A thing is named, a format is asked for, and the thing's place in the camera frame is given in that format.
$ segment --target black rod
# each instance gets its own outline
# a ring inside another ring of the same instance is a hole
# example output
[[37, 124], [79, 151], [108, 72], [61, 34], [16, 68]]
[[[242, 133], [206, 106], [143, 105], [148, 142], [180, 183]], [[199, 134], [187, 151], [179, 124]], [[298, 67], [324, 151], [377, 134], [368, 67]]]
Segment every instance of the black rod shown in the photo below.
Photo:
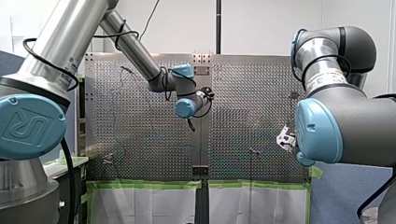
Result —
[[216, 4], [216, 54], [221, 54], [221, 0]]

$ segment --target pegboard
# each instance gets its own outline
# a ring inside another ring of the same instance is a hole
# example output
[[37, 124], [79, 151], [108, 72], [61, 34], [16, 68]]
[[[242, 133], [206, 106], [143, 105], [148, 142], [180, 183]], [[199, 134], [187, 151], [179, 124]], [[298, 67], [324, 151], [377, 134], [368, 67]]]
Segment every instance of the pegboard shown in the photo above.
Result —
[[209, 178], [303, 182], [303, 168], [276, 144], [292, 123], [301, 83], [290, 72], [289, 57], [212, 57], [216, 93], [209, 131]]
[[123, 55], [87, 55], [89, 179], [191, 180], [192, 166], [200, 164], [209, 166], [212, 179], [308, 178], [307, 170], [276, 145], [297, 103], [290, 92], [302, 94], [288, 57], [156, 54], [154, 59], [167, 67], [207, 67], [208, 74], [195, 79], [198, 88], [213, 88], [212, 112], [193, 121], [193, 133], [175, 115], [176, 96], [166, 102], [163, 93], [150, 92]]

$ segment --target green tape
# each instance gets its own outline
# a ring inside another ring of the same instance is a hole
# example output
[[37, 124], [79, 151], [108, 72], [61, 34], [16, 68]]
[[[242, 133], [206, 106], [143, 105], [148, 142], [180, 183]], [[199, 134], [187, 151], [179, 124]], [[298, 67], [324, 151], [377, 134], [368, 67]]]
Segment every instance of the green tape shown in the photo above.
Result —
[[92, 185], [87, 183], [87, 199], [88, 199], [88, 224], [91, 224], [91, 214], [92, 214], [92, 199], [95, 189]]
[[254, 187], [260, 189], [291, 189], [304, 190], [310, 188], [309, 184], [290, 184], [270, 181], [248, 181], [248, 180], [209, 180], [211, 189], [237, 189], [242, 187]]
[[146, 181], [117, 179], [109, 181], [89, 181], [87, 186], [94, 189], [199, 189], [201, 181]]
[[323, 171], [316, 166], [312, 166], [311, 168], [309, 168], [309, 175], [311, 177], [321, 179], [321, 177], [323, 175]]
[[81, 203], [85, 203], [85, 202], [87, 202], [87, 201], [88, 201], [88, 195], [87, 195], [87, 193], [81, 195]]
[[305, 212], [305, 222], [309, 224], [311, 222], [311, 186], [306, 191], [306, 212]]

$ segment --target ur logo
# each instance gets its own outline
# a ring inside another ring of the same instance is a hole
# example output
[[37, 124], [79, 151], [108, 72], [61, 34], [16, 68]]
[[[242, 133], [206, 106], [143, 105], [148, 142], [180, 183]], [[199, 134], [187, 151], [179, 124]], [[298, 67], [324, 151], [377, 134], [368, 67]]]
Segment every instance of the ur logo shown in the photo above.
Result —
[[30, 109], [15, 112], [2, 138], [28, 146], [41, 147], [50, 132], [54, 119]]

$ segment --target robotic arm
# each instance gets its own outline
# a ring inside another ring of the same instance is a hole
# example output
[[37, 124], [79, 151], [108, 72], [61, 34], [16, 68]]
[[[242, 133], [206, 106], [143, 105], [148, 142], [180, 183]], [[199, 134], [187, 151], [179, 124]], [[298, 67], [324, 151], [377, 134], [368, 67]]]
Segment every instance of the robotic arm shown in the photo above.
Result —
[[[102, 26], [116, 46], [148, 81], [152, 91], [176, 91], [176, 113], [194, 116], [214, 93], [197, 91], [190, 64], [160, 67], [120, 14], [118, 0], [60, 0], [18, 73], [0, 78], [0, 217], [5, 223], [54, 224], [58, 221], [59, 188], [48, 180], [38, 157], [62, 143], [70, 174], [73, 162], [64, 140], [66, 92], [79, 64]], [[70, 189], [74, 176], [69, 176]], [[70, 190], [69, 222], [74, 221]]]
[[291, 60], [303, 71], [306, 98], [295, 112], [297, 141], [283, 139], [284, 130], [277, 142], [304, 166], [315, 161], [393, 166], [396, 103], [368, 99], [360, 89], [375, 66], [373, 39], [359, 28], [340, 27], [299, 32], [293, 45]]
[[213, 99], [197, 91], [190, 64], [156, 64], [115, 9], [117, 0], [61, 0], [17, 74], [0, 78], [0, 158], [29, 160], [53, 150], [64, 137], [66, 92], [100, 25], [148, 81], [152, 91], [176, 91], [176, 113], [194, 116]]
[[[132, 31], [115, 9], [106, 12], [100, 25], [108, 35], [114, 35], [120, 31], [126, 33]], [[191, 118], [212, 100], [214, 94], [210, 88], [195, 90], [194, 73], [190, 64], [174, 66], [170, 69], [171, 76], [168, 76], [166, 68], [161, 68], [154, 62], [135, 35], [113, 37], [113, 40], [118, 43], [119, 49], [148, 81], [152, 91], [177, 92], [176, 113], [179, 117]]]

